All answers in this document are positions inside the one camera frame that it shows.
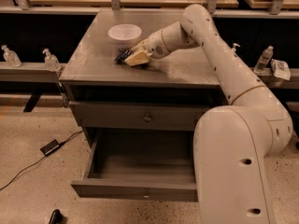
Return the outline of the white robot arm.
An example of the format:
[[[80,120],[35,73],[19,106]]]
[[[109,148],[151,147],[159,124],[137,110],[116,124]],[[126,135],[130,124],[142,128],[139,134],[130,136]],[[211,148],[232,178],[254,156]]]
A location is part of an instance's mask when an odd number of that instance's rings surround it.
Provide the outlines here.
[[[193,137],[201,224],[277,224],[264,158],[292,138],[292,118],[279,99],[222,40],[201,5],[129,49],[126,64],[161,59],[177,49],[203,49],[227,100],[208,110]]]

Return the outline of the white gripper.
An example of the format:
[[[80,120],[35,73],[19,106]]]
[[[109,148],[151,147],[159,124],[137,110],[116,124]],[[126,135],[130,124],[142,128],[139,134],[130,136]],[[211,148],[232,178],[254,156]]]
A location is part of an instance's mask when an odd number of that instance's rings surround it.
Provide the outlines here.
[[[124,60],[124,62],[129,66],[137,66],[148,63],[150,61],[150,56],[153,59],[162,59],[170,54],[170,51],[164,43],[163,30],[156,31],[147,39],[144,39],[135,46],[129,48],[129,50],[135,51]]]

